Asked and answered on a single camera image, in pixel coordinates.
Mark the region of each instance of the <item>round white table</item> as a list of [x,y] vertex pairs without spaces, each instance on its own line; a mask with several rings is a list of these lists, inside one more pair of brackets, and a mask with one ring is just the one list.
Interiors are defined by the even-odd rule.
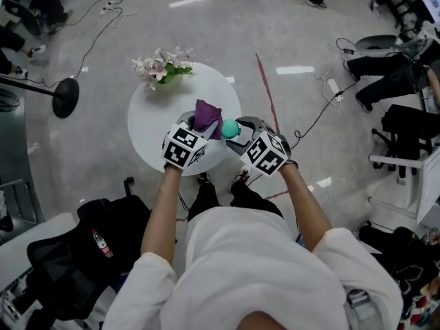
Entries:
[[[130,101],[129,135],[137,154],[150,166],[164,172],[162,142],[180,115],[195,110],[197,99],[222,109],[223,119],[241,117],[239,98],[232,85],[215,69],[194,63],[193,75],[185,75],[181,84],[169,93],[150,90],[144,83]],[[225,140],[210,140],[205,155],[184,171],[197,175],[216,166],[226,155]]]

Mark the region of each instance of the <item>power strip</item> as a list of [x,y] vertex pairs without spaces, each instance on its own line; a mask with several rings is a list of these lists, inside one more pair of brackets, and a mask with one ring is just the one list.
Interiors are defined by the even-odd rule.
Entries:
[[[331,91],[333,92],[333,96],[335,96],[336,94],[339,93],[339,87],[336,84],[336,81],[334,80],[334,78],[330,78],[327,83],[329,83],[329,87],[331,89]],[[344,99],[344,97],[342,96],[342,94],[340,94],[339,96],[335,97],[335,100],[339,103],[342,102],[342,99]]]

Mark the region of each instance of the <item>white cable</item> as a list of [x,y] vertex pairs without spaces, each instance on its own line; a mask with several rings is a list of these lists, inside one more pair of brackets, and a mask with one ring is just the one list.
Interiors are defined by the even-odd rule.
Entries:
[[[122,25],[122,22],[124,22],[125,17],[127,17],[127,16],[134,16],[135,14],[141,12],[141,10],[145,7],[145,5],[146,5],[146,0],[144,0],[144,3],[142,4],[142,6],[141,6],[140,8],[138,8],[135,12],[130,13],[130,14],[125,14],[125,13],[122,12],[121,15],[118,16],[118,17],[116,17],[115,20],[111,23],[111,26],[112,26],[113,28],[119,27],[120,25]],[[122,17],[121,22],[120,22],[119,24],[115,25],[115,22],[116,22],[119,18],[121,18],[121,17]]]
[[333,100],[332,100],[332,98],[329,98],[328,96],[327,96],[327,94],[325,93],[325,78],[329,75],[329,73],[330,73],[330,66],[331,66],[331,64],[332,64],[332,62],[333,62],[333,59],[334,59],[334,57],[335,57],[335,48],[332,46],[332,44],[330,44],[330,43],[327,43],[327,49],[329,49],[329,50],[331,50],[331,52],[332,52],[332,55],[331,55],[331,59],[330,59],[330,61],[329,61],[329,64],[328,64],[328,67],[327,67],[327,72],[324,74],[324,75],[321,75],[321,74],[315,74],[315,77],[318,79],[318,80],[322,80],[322,95],[324,96],[324,98],[326,98],[334,107],[341,107],[341,103],[340,102],[337,102],[337,103],[335,103]]

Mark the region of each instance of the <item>black stand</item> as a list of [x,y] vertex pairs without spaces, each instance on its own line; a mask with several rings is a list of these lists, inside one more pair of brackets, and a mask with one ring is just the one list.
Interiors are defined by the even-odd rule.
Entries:
[[26,89],[28,91],[36,91],[38,93],[53,97],[52,109],[54,110],[54,114],[59,118],[67,118],[71,113],[74,112],[80,96],[80,86],[73,78],[65,78],[62,80],[56,87],[55,92],[26,85],[24,83],[3,77],[0,77],[0,83]]

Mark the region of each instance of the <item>office chair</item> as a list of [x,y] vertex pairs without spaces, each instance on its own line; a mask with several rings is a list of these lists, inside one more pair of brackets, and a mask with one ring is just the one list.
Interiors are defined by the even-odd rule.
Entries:
[[[97,199],[79,207],[80,223],[73,230],[29,244],[33,271],[27,284],[43,309],[35,312],[27,329],[49,329],[55,319],[87,318],[101,293],[140,258],[151,211],[131,195],[133,183],[132,177],[124,182],[124,198]],[[96,245],[92,228],[107,242],[111,258]]]
[[[432,153],[431,139],[440,133],[440,116],[433,113],[403,107],[393,104],[382,118],[382,130],[391,134],[391,139],[381,134],[377,129],[371,133],[381,138],[388,146],[387,157],[418,160],[420,150]],[[384,163],[373,163],[373,168],[379,169]],[[395,165],[388,165],[389,171],[395,170]],[[399,167],[399,176],[405,178],[405,167]]]

